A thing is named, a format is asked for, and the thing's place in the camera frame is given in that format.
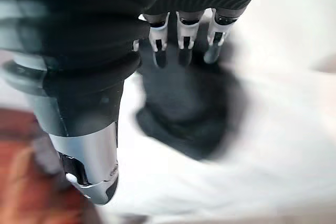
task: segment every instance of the black fabric covering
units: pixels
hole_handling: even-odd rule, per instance
[[[178,63],[176,15],[169,20],[168,64],[158,69],[153,62],[150,44],[140,44],[146,93],[137,122],[148,136],[169,145],[194,159],[210,157],[218,148],[223,153],[239,129],[247,98],[237,79],[218,63],[203,61],[207,49],[208,23],[202,23],[193,49],[190,66]],[[224,44],[220,57],[230,61],[235,47]]]

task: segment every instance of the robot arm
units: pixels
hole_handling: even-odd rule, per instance
[[[199,20],[214,15],[207,63],[215,62],[250,0],[2,0],[0,47],[14,60],[6,81],[25,92],[58,151],[67,179],[95,204],[118,183],[118,115],[124,80],[140,63],[149,36],[154,63],[167,64],[167,17],[177,12],[180,64],[192,58]],[[140,14],[148,22],[138,19]]]

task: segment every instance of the wooden surface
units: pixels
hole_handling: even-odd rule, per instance
[[[57,190],[55,178],[36,165],[34,124],[32,114],[0,109],[0,223],[99,223],[85,197],[73,187]]]

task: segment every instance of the black fingertip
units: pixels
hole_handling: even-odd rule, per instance
[[[187,67],[192,60],[192,50],[188,48],[180,49],[178,62],[182,67]]]
[[[153,53],[154,63],[158,68],[164,68],[167,65],[167,54],[165,51]]]
[[[215,63],[219,58],[220,47],[218,45],[212,45],[204,54],[204,62],[207,64]]]

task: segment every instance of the black cloth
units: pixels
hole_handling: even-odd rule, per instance
[[[178,64],[176,15],[169,20],[168,64],[159,69],[153,61],[148,40],[140,43],[142,75],[146,94],[137,122],[144,133],[194,159],[210,157],[218,148],[228,148],[229,135],[239,129],[247,98],[234,75],[217,63],[203,61],[207,49],[208,23],[201,23],[190,66]],[[222,61],[234,55],[233,44],[225,43]]]

